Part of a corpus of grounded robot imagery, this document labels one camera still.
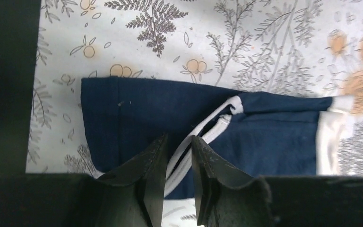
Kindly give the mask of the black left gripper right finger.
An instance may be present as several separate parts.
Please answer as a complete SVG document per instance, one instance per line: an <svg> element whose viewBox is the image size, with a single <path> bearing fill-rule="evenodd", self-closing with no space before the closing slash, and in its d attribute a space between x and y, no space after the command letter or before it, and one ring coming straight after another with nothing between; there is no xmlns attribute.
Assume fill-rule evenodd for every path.
<svg viewBox="0 0 363 227"><path fill-rule="evenodd" d="M206 227L363 227L363 178L252 177L192 137L197 224Z"/></svg>

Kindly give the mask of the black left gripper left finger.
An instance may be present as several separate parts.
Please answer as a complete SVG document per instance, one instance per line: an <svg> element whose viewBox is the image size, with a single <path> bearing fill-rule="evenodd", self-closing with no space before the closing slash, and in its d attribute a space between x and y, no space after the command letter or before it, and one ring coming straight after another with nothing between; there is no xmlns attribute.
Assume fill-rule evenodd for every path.
<svg viewBox="0 0 363 227"><path fill-rule="evenodd" d="M159 227L167 135L99 178L0 175L0 227Z"/></svg>

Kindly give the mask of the navy blue underwear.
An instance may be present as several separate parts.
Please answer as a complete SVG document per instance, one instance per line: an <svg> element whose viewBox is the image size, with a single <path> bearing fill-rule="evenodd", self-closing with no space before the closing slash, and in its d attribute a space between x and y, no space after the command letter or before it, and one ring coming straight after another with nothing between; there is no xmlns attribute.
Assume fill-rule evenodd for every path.
<svg viewBox="0 0 363 227"><path fill-rule="evenodd" d="M84 78L81 106L95 168L106 173L168 134L164 196L194 196L191 139L243 172L336 175L352 95L294 97L158 79Z"/></svg>

